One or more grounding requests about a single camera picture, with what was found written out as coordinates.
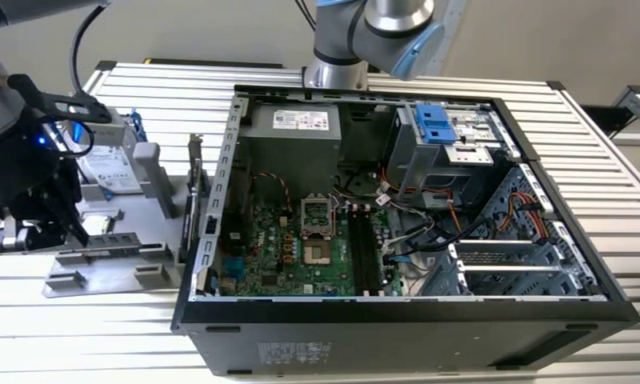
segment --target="power supply label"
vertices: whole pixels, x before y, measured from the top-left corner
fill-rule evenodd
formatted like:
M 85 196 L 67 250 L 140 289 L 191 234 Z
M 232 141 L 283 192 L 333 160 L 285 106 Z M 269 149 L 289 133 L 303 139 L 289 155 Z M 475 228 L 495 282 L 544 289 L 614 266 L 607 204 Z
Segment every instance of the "power supply label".
M 324 364 L 328 362 L 331 342 L 260 342 L 263 364 Z
M 329 130 L 329 113 L 304 110 L 277 110 L 273 128 L 277 130 Z

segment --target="blue drive bay latch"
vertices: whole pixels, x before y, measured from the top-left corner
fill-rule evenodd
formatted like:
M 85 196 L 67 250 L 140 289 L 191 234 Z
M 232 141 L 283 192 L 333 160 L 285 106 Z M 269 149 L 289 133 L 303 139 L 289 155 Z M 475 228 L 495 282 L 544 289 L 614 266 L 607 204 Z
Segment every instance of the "blue drive bay latch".
M 415 106 L 415 121 L 424 131 L 424 142 L 428 144 L 452 144 L 456 142 L 456 132 L 442 106 L 418 104 Z

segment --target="ram slot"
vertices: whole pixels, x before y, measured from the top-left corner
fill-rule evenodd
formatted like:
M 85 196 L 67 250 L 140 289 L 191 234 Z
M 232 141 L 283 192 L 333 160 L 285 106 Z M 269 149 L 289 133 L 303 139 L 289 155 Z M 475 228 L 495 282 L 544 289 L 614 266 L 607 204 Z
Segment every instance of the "ram slot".
M 370 211 L 349 212 L 349 247 L 353 265 L 355 293 L 378 295 L 382 290 L 380 266 Z

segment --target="open computer tower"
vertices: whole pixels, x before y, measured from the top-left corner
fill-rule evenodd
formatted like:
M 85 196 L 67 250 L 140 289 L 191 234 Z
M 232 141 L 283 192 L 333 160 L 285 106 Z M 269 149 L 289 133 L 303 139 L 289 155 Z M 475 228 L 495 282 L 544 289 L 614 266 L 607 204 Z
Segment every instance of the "open computer tower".
M 239 86 L 195 237 L 216 375 L 534 370 L 640 321 L 500 99 Z

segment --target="motherboard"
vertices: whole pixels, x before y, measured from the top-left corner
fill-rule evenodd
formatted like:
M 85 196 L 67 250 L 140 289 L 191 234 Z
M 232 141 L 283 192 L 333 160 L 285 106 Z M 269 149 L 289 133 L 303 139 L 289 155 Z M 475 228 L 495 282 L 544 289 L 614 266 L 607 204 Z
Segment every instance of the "motherboard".
M 229 256 L 224 261 L 227 277 L 221 293 L 236 296 L 361 295 L 365 288 L 363 270 L 370 267 L 370 278 L 379 284 L 379 294 L 400 295 L 398 268 L 384 266 L 379 258 L 383 239 L 390 238 L 387 212 L 363 210 L 361 213 L 370 220 L 368 230 L 355 228 L 353 216 L 357 215 L 351 207 L 340 209 L 327 205 L 323 197 L 304 199 L 292 213 L 276 206 L 257 205 L 243 255 Z M 368 244 L 370 260 L 355 259 L 356 242 L 360 247 Z

